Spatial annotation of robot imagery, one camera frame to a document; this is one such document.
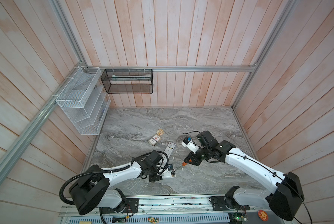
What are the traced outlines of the white air conditioner remote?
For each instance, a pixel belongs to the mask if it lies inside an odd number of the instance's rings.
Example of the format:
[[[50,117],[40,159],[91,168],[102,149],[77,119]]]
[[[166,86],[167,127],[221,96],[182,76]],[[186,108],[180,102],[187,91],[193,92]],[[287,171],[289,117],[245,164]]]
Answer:
[[[174,178],[175,175],[175,170],[165,170],[162,174],[161,177],[162,179],[168,179],[168,178]]]

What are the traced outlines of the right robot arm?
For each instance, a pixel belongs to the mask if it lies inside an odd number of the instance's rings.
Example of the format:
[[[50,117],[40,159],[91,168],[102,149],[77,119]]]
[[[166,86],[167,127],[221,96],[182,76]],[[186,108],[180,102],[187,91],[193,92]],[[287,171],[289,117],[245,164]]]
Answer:
[[[197,145],[190,133],[185,133],[182,145],[191,152],[183,165],[199,166],[202,161],[224,162],[234,166],[264,186],[265,190],[231,187],[223,197],[210,197],[214,210],[238,211],[247,206],[270,209],[285,221],[293,221],[300,206],[304,205],[304,194],[299,177],[289,172],[284,174],[251,158],[228,141],[218,142],[209,131],[197,132]]]

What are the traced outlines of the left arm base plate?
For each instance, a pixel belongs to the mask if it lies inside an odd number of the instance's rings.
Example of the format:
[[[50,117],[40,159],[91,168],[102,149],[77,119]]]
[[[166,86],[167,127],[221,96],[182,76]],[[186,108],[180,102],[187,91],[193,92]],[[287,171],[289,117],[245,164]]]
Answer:
[[[100,210],[102,214],[134,214],[138,212],[138,208],[139,199],[136,197],[123,199],[121,204],[119,204],[114,209],[109,207],[102,207]]]

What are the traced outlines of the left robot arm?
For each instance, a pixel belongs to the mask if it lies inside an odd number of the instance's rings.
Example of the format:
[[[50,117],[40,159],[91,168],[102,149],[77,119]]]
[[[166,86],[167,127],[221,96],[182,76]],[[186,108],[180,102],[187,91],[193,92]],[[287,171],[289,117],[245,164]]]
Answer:
[[[168,162],[165,152],[153,150],[125,165],[113,168],[93,165],[67,180],[59,190],[59,197],[63,203],[74,205],[80,215],[86,215],[97,207],[121,212],[126,209],[126,197],[120,189],[111,187],[130,179],[161,176],[167,170]]]

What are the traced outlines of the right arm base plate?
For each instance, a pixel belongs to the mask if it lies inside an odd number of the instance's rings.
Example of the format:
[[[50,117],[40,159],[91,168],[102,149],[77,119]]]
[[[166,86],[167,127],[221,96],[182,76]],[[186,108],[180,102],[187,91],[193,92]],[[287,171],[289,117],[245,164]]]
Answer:
[[[250,210],[249,205],[239,205],[237,202],[231,198],[226,196],[213,196],[209,198],[209,202],[212,204],[213,211],[248,211]]]

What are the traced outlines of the white TV remote control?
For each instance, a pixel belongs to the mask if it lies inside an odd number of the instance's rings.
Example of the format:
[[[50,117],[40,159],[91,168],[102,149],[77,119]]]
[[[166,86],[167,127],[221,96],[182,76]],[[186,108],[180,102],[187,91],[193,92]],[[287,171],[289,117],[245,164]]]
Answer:
[[[167,144],[167,146],[166,146],[166,148],[165,148],[165,154],[168,156],[168,157],[170,157],[171,156],[171,154],[172,154],[172,152],[173,152],[173,150],[176,148],[176,144],[175,143],[173,143],[173,142],[169,142],[168,144]]]

